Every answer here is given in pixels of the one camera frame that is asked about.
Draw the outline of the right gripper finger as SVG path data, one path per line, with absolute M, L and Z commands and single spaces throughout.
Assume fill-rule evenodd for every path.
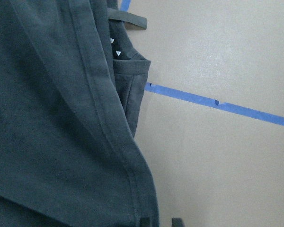
M 172 218 L 171 226 L 172 227 L 184 227 L 184 222 L 181 218 Z

